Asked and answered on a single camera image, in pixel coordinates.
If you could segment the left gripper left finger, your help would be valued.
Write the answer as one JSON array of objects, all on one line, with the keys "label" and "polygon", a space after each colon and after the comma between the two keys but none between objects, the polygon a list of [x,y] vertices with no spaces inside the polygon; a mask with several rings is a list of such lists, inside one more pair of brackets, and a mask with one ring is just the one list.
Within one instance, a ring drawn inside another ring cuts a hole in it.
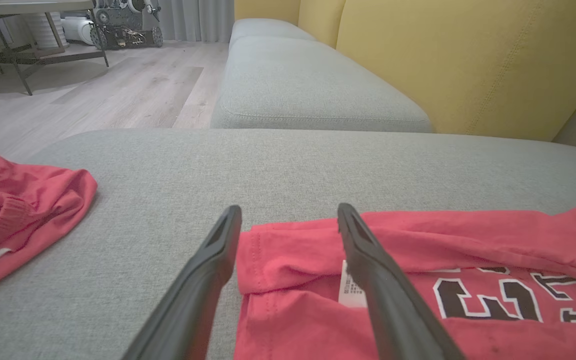
[{"label": "left gripper left finger", "polygon": [[233,275],[242,209],[227,207],[133,339],[124,360],[204,360],[221,291]]}]

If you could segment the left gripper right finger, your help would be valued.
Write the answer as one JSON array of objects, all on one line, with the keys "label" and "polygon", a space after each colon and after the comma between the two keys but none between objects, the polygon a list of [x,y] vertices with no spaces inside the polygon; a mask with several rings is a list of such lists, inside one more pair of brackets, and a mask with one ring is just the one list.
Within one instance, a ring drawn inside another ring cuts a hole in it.
[{"label": "left gripper right finger", "polygon": [[441,322],[349,203],[337,210],[347,269],[363,290],[381,360],[463,360]]}]

